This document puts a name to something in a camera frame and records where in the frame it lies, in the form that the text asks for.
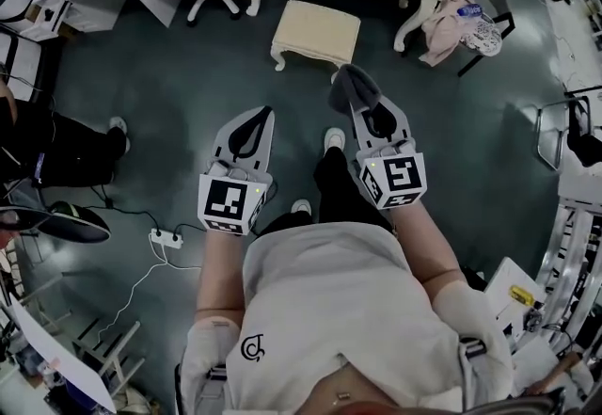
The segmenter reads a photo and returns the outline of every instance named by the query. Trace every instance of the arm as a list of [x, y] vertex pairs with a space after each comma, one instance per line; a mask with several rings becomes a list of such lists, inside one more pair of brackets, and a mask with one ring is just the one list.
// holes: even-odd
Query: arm
[[0, 98], [6, 97], [8, 100], [8, 106], [10, 107], [10, 115], [12, 116], [12, 123], [17, 122], [17, 103], [12, 95], [12, 92], [2, 80], [0, 76]]
[[466, 282], [452, 247], [422, 202], [395, 208], [391, 217], [412, 274], [431, 301], [451, 282]]
[[238, 327], [242, 325], [245, 314], [242, 258], [242, 237], [207, 231], [195, 321], [223, 316]]
[[533, 383], [530, 387], [525, 390], [526, 395], [539, 395], [544, 393], [556, 378], [562, 375], [564, 372], [568, 372], [571, 368], [577, 365], [581, 361], [578, 353], [572, 351], [568, 353], [558, 364], [547, 374], [546, 378], [538, 382]]

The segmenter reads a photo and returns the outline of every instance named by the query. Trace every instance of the power strip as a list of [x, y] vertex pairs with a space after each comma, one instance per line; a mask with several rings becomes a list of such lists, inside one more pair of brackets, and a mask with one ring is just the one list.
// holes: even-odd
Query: power strip
[[161, 235], [157, 235], [156, 228], [150, 230], [150, 240], [158, 245], [167, 247], [173, 247], [174, 249], [180, 249], [184, 243], [181, 234], [174, 234], [171, 231], [160, 231]]

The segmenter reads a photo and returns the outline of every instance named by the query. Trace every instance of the pink garment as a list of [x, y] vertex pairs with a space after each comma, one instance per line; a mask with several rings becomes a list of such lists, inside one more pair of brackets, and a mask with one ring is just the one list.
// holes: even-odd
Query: pink garment
[[458, 15], [458, 9], [468, 4], [474, 4], [474, 0], [443, 0], [436, 12], [422, 24], [429, 51], [420, 56], [420, 60], [434, 67], [453, 52], [467, 30], [474, 28], [475, 19]]

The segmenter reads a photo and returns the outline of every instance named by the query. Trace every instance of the white sneaker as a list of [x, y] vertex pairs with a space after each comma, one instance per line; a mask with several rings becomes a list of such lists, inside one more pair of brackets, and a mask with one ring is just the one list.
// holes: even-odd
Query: white sneaker
[[345, 149], [345, 133], [338, 127], [331, 127], [324, 136], [324, 154], [330, 148]]
[[125, 155], [129, 152], [131, 147], [130, 138], [128, 137], [128, 124], [125, 123], [123, 118], [115, 117], [111, 118], [109, 121], [109, 129], [113, 129], [114, 127], [117, 127], [125, 134], [125, 152], [123, 153]]
[[291, 213], [298, 213], [299, 211], [305, 211], [311, 215], [311, 204], [308, 200], [296, 200], [291, 208]]

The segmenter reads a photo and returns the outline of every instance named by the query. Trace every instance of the yellow object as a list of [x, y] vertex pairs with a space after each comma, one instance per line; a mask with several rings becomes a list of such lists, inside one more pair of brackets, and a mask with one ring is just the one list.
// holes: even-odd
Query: yellow object
[[533, 295], [527, 290], [523, 290], [520, 286], [516, 286], [515, 284], [510, 287], [510, 296], [512, 299], [515, 299], [525, 306], [532, 307], [535, 304], [535, 298]]

